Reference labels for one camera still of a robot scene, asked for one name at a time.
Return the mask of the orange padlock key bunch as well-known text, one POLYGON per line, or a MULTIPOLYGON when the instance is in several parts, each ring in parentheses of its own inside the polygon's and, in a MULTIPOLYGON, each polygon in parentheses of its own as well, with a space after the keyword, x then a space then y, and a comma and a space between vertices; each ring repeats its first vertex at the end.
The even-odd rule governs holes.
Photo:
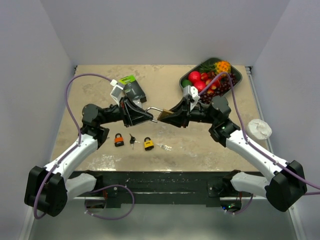
POLYGON ((135 143, 140 143, 140 142, 137 141, 136 138, 132 134, 129 134, 129 135, 130 135, 129 143, 131 145, 131 148, 134 149, 135 143))

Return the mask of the silver key bunch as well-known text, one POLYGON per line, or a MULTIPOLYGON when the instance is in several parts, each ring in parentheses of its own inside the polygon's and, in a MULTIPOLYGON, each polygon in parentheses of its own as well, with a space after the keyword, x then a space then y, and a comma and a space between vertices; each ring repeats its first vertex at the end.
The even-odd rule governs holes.
POLYGON ((156 145, 159 146, 161 149, 163 149, 163 150, 165 150, 165 151, 171 151, 171 150, 172 150, 172 147, 171 147, 171 146, 168 146, 168 145, 166 145, 166 144, 157 143, 156 145))

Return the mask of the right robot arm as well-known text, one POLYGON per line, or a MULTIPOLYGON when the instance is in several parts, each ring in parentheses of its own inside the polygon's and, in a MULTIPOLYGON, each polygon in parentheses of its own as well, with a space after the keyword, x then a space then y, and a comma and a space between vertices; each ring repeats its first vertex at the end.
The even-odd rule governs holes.
POLYGON ((215 96, 208 106, 202 106, 185 96, 175 107, 164 110, 158 121, 178 128, 186 128, 189 122, 211 124, 208 131, 215 142, 246 159, 262 174, 234 170, 224 178, 223 192, 230 197, 238 192, 264 197, 277 210, 287 211, 307 192, 302 165, 279 158, 250 139, 230 120, 230 112, 225 97, 215 96))

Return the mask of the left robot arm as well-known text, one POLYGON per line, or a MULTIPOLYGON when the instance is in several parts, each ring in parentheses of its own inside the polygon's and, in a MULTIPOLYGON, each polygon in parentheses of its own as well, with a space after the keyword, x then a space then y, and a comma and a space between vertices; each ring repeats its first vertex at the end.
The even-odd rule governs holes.
POLYGON ((78 139, 59 157, 44 167, 33 167, 27 179, 24 202, 33 208, 33 216, 39 220, 45 215, 57 216, 68 200, 83 193, 99 196, 104 184, 93 173, 82 173, 70 179, 75 169, 106 141, 109 129, 104 124, 122 121, 125 127, 152 121, 154 116, 137 106, 128 97, 119 104, 101 108, 87 104, 82 109, 82 127, 78 139))

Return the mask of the brass padlock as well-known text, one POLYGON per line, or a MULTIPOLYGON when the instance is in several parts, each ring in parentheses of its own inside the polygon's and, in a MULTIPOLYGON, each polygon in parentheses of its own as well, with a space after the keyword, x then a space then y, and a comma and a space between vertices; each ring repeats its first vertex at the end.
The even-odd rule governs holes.
POLYGON ((145 112, 148 113, 149 111, 151 110, 154 110, 154 111, 157 111, 157 112, 160 112, 160 114, 158 115, 158 118, 157 120, 151 120, 151 122, 153 123, 157 123, 158 120, 162 120, 164 117, 168 116, 168 115, 171 115, 173 114, 174 112, 170 111, 170 110, 167 110, 167 109, 160 109, 160 108, 157 108, 157 107, 148 107, 145 112))

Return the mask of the yellow black padlock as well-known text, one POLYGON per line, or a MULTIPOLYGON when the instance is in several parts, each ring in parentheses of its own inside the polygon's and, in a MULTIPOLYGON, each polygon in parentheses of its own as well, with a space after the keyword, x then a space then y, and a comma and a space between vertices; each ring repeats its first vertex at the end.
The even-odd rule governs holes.
POLYGON ((144 139, 144 143, 143 144, 144 144, 144 150, 145 151, 150 151, 155 147, 154 143, 153 143, 153 141, 151 140, 150 137, 146 137, 144 139))

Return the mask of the orange black padlock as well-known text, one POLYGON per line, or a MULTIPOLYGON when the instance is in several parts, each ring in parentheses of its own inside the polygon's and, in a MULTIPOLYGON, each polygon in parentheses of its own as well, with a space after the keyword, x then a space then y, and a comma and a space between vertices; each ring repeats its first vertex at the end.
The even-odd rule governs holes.
POLYGON ((114 146, 115 147, 121 147, 124 145, 124 139, 120 133, 115 134, 114 138, 114 146))

